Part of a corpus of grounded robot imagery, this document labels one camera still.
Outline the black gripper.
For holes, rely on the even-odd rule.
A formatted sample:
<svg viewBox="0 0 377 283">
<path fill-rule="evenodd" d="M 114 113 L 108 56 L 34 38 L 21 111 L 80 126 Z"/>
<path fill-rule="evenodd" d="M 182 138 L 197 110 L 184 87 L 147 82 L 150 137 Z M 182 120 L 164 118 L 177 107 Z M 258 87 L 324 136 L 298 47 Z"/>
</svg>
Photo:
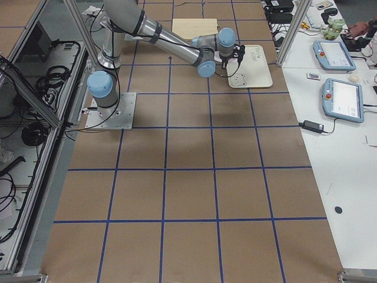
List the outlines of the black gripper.
<svg viewBox="0 0 377 283">
<path fill-rule="evenodd" d="M 225 70 L 230 59 L 236 59 L 238 65 L 243 61 L 245 55 L 245 46 L 233 44 L 231 47 L 219 47 L 219 56 L 221 59 L 221 69 Z"/>
</svg>

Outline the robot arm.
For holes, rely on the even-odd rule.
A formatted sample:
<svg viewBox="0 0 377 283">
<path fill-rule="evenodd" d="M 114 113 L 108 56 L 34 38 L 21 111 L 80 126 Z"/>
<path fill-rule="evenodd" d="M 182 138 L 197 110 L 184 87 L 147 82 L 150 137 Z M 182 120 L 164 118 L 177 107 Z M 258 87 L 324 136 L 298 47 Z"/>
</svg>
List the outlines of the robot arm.
<svg viewBox="0 0 377 283">
<path fill-rule="evenodd" d="M 236 44 L 235 33 L 231 28 L 223 28 L 217 34 L 196 37 L 189 43 L 159 22 L 149 19 L 137 1 L 104 1 L 103 4 L 107 15 L 105 41 L 97 60 L 106 70 L 119 69 L 120 45 L 126 35 L 140 38 L 172 53 L 197 68 L 199 76 L 204 78 L 216 73 L 216 51 L 222 69 L 227 67 L 230 59 L 237 59 L 238 64 L 243 61 L 245 46 Z"/>
</svg>

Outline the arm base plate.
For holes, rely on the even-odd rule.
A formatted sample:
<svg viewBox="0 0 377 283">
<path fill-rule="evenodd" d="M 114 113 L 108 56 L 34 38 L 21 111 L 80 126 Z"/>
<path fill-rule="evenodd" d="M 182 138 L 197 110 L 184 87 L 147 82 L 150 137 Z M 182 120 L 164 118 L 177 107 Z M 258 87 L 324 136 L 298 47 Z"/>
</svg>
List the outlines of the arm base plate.
<svg viewBox="0 0 377 283">
<path fill-rule="evenodd" d="M 85 128 L 89 130 L 131 130 L 133 128 L 134 111 L 137 93 L 122 93 L 120 102 L 111 108 L 97 106 L 95 99 L 91 101 Z"/>
<path fill-rule="evenodd" d="M 124 41 L 147 41 L 147 39 L 139 35 L 125 34 Z"/>
</svg>

